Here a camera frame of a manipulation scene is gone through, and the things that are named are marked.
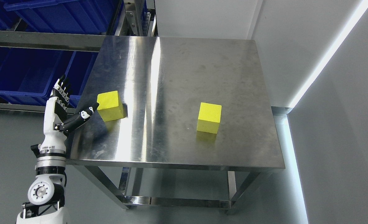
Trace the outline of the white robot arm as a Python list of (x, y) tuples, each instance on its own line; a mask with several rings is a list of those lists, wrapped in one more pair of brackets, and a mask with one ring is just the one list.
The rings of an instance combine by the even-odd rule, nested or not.
[(65, 207), (66, 152), (41, 149), (40, 144), (30, 149), (37, 159), (36, 176), (27, 192), (29, 201), (22, 204), (16, 224), (70, 224)]

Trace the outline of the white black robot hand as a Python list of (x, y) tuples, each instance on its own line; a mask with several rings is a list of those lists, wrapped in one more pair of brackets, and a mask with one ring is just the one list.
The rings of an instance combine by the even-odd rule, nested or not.
[(83, 126), (92, 115), (94, 115), (98, 106), (94, 102), (78, 113), (68, 118), (67, 106), (69, 105), (70, 84), (68, 78), (62, 75), (54, 84), (49, 99), (46, 101), (44, 114), (44, 141), (39, 146), (40, 153), (62, 153), (66, 151), (65, 141), (74, 130)]

